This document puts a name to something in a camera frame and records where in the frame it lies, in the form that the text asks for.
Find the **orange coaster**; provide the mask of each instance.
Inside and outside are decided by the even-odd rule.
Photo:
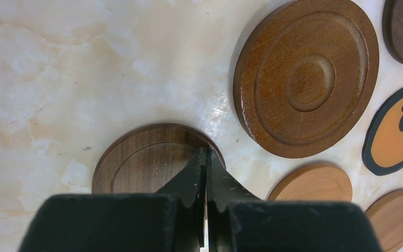
[[[214,149],[201,132],[160,123],[131,131],[115,141],[95,168],[92,193],[155,193],[181,171],[199,147]]]
[[[365,214],[385,252],[403,247],[403,190],[384,195]]]
[[[379,50],[370,19],[351,0],[298,0],[268,15],[237,62],[234,103],[248,134],[286,158],[342,139],[372,96]]]
[[[378,176],[403,168],[403,88],[389,97],[373,117],[362,160]]]
[[[304,166],[282,180],[269,201],[352,201],[353,188],[347,174],[328,163]]]

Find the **marble veining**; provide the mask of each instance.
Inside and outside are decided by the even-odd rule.
[[[314,161],[339,165],[364,210],[403,188],[403,169],[374,176],[360,156],[374,113],[403,87],[403,65],[382,37],[383,0],[354,1],[375,27],[380,67],[373,97],[345,138],[292,160],[268,153],[241,127],[232,100],[235,63],[258,22],[287,2],[0,0],[0,251],[17,250],[50,195],[89,193],[106,148],[154,122],[205,132],[228,171],[261,198]]]

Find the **cartoon face coaster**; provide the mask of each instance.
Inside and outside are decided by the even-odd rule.
[[[403,168],[403,88],[376,112],[367,132],[362,161],[378,176]]]
[[[378,199],[365,212],[385,252],[403,247],[403,189]]]

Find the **marble countertop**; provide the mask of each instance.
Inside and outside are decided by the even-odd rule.
[[[345,138],[293,160],[268,153],[241,127],[232,99],[235,63],[259,21],[286,2],[0,1],[0,251],[17,249],[50,195],[90,193],[106,148],[155,122],[205,132],[227,170],[260,198],[315,161],[349,175],[353,202],[363,210],[403,188],[403,169],[378,177],[361,161],[374,113],[403,87],[403,65],[382,38],[384,0],[355,1],[378,35],[380,68],[373,97]]]

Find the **light wooden coaster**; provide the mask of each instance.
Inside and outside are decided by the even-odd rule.
[[[269,201],[351,201],[353,188],[347,174],[333,164],[304,166],[282,180]]]
[[[385,252],[403,247],[403,190],[384,195],[365,214]]]

